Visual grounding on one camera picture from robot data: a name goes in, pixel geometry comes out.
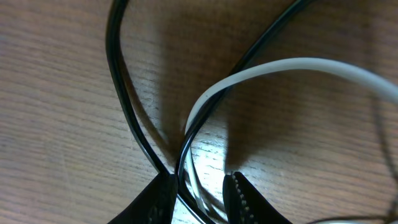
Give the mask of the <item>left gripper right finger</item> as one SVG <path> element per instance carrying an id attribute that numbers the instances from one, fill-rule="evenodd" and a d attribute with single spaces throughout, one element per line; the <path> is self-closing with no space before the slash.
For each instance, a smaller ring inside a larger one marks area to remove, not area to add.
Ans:
<path id="1" fill-rule="evenodd" d="M 223 203 L 229 224 L 292 224 L 240 172 L 225 175 Z"/>

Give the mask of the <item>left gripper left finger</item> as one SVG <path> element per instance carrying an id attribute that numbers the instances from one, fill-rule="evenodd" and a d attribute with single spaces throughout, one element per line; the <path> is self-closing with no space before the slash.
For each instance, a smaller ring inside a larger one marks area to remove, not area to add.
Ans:
<path id="1" fill-rule="evenodd" d="M 169 224 L 177 199 L 177 180 L 157 174 L 147 187 L 109 224 Z"/>

